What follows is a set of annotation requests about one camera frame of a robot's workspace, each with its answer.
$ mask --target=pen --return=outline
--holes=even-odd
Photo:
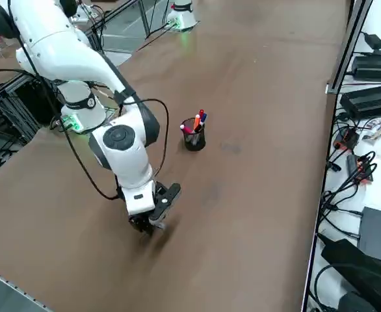
[[[195,132],[199,133],[202,130],[202,126],[204,125],[203,122],[200,122],[199,125],[195,128]]]
[[[196,127],[199,126],[200,121],[201,121],[201,116],[200,116],[199,114],[197,114],[197,115],[195,116],[195,124],[193,125],[193,129],[194,129],[194,130],[196,129]]]

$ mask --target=black power adapter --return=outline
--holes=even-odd
[[[366,32],[362,32],[364,34],[364,40],[369,45],[369,47],[373,50],[381,49],[381,39],[376,34],[367,34]]]

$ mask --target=white surface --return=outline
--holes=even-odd
[[[360,126],[363,126],[367,120],[363,120],[360,122]],[[381,210],[381,137],[375,142],[374,145],[363,141],[361,138],[369,132],[369,130],[358,131],[360,133],[360,140],[357,146],[354,149],[356,155],[363,155],[369,151],[376,152],[376,158],[373,161],[377,164],[377,169],[373,174],[374,181],[368,185],[360,185],[357,194],[349,199],[345,200],[338,205],[341,209],[352,210],[352,211],[362,211],[365,206],[371,207],[374,209]],[[338,155],[340,151],[337,151],[331,159],[334,159],[336,155]],[[338,160],[336,160],[336,164],[342,167],[342,171],[333,172],[331,170],[328,171],[326,175],[326,183],[325,190],[336,190],[344,180],[348,177],[347,173],[347,155],[350,152],[346,152],[342,155]],[[354,192],[354,188],[348,189],[339,195],[337,195],[332,203],[347,197],[348,195]],[[355,216],[353,214],[344,213],[341,211],[333,211],[329,215],[329,220],[334,223],[337,227],[341,228],[344,231],[348,231],[351,233],[359,233],[360,230],[360,222],[361,218]],[[344,234],[338,232],[338,230],[334,229],[327,221],[323,221],[319,227],[319,233],[326,235],[328,238],[332,240],[339,239],[348,239],[355,246],[357,245],[357,241],[354,239],[350,239]],[[324,245],[318,239],[317,247],[315,250],[315,258],[313,261],[313,271],[311,277],[311,290],[313,291],[313,282],[315,281],[315,276],[324,266],[328,265],[328,263],[321,257],[321,252]],[[347,281],[345,281],[340,274],[338,274],[335,269],[327,270],[320,278],[318,283],[318,295],[323,304],[337,307],[338,301],[342,295],[347,292],[347,289],[350,290],[351,286],[348,285]]]
[[[368,34],[376,34],[381,39],[381,0],[374,0],[371,5],[370,11],[367,15],[367,19],[365,20],[362,31]],[[356,47],[354,49],[355,52],[371,52],[372,49],[365,43],[363,34],[361,34],[358,38]],[[374,85],[349,85],[354,83],[361,83],[361,81],[355,81],[352,76],[346,75],[343,81],[343,87],[341,89],[341,94],[338,96],[338,104],[337,107],[340,107],[339,100],[341,98],[342,93],[350,92],[353,90],[360,90],[363,88],[371,88],[375,86],[381,86],[381,84]],[[363,126],[366,120],[361,121],[360,125]],[[373,177],[374,181],[370,185],[360,186],[357,194],[339,205],[339,208],[347,209],[347,210],[355,210],[362,211],[365,206],[371,207],[373,209],[381,210],[381,137],[375,142],[374,146],[370,145],[367,142],[361,140],[361,137],[366,134],[368,130],[363,130],[360,133],[360,140],[358,145],[355,147],[354,152],[356,155],[363,155],[368,151],[376,152],[376,159],[374,160],[377,163],[377,169],[375,170]],[[332,159],[338,155],[339,152],[336,152]],[[328,171],[326,176],[325,190],[335,190],[344,180],[347,178],[347,169],[346,169],[346,159],[349,152],[340,157],[336,163],[342,167],[342,171],[336,173],[331,170]],[[354,189],[351,188],[349,190],[344,191],[338,195],[334,202],[337,200],[347,197],[352,194]],[[334,223],[337,227],[342,230],[349,231],[351,233],[359,233],[360,229],[360,218],[344,212],[331,212],[329,219]],[[328,238],[333,240],[339,239],[348,239],[354,245],[357,245],[357,241],[354,239],[347,238],[344,234],[338,232],[334,229],[330,224],[326,221],[323,221],[319,232],[325,234]],[[313,292],[313,283],[315,281],[315,276],[324,266],[328,263],[321,257],[321,252],[324,245],[318,239],[317,246],[315,250],[315,258],[313,260],[313,270],[311,275],[311,283],[310,289]],[[323,304],[329,305],[331,307],[337,307],[339,299],[348,291],[350,291],[352,287],[348,284],[348,282],[342,278],[340,274],[338,274],[335,269],[331,268],[327,270],[320,278],[318,282],[318,295]],[[308,300],[308,307],[317,307],[315,302],[310,298]]]

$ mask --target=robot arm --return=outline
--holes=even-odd
[[[8,12],[7,0],[0,0],[0,5]],[[103,83],[114,93],[120,108],[125,106],[124,115],[92,132],[89,144],[100,164],[115,173],[129,215],[152,212],[146,216],[150,223],[158,223],[180,186],[164,189],[163,201],[157,203],[156,183],[145,149],[159,135],[160,125],[155,116],[114,64],[78,38],[62,7],[54,0],[12,0],[11,12],[41,76],[49,80]]]

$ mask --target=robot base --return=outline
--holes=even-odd
[[[171,11],[169,15],[167,16],[168,26],[166,28],[169,28],[169,25],[172,25],[175,23],[176,25],[171,28],[171,30],[174,31],[186,31],[188,29],[191,29],[194,27],[198,22],[195,20],[195,15],[193,12],[189,11]]]
[[[129,223],[139,232],[153,235],[155,228],[164,229],[162,223],[173,201],[179,196],[180,184],[174,183],[166,188],[162,183],[156,183],[155,209],[129,217]]]
[[[104,106],[97,101],[93,109],[70,109],[63,106],[61,110],[65,124],[72,124],[72,130],[82,133],[100,126],[107,117]]]

